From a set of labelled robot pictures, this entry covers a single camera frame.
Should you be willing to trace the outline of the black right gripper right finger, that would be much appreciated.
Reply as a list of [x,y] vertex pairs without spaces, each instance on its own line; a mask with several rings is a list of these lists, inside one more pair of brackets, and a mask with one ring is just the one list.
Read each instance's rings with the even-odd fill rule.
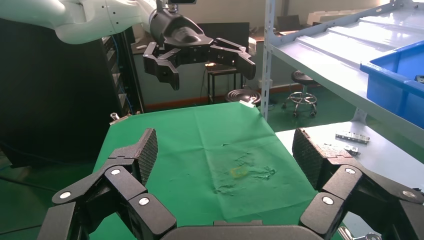
[[365,168],[344,149],[317,143],[297,128],[292,155],[316,196],[299,224],[330,239],[347,213],[360,216],[384,240],[424,237],[424,194]]

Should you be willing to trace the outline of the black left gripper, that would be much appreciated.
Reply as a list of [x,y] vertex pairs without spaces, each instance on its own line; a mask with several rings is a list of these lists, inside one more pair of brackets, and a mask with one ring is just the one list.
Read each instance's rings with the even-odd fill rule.
[[248,80],[256,76],[256,64],[246,47],[220,37],[213,40],[196,23],[177,12],[163,9],[155,13],[150,35],[155,42],[150,42],[143,53],[144,71],[169,84],[174,91],[180,89],[179,65],[209,60],[235,68]]

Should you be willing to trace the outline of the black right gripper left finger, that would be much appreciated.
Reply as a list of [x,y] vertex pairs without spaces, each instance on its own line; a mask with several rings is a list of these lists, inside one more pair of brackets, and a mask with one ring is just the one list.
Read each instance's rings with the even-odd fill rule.
[[113,214],[136,239],[161,239],[177,221],[146,188],[157,155],[153,128],[147,128],[136,143],[115,149],[99,170],[52,197],[38,239],[87,240]]

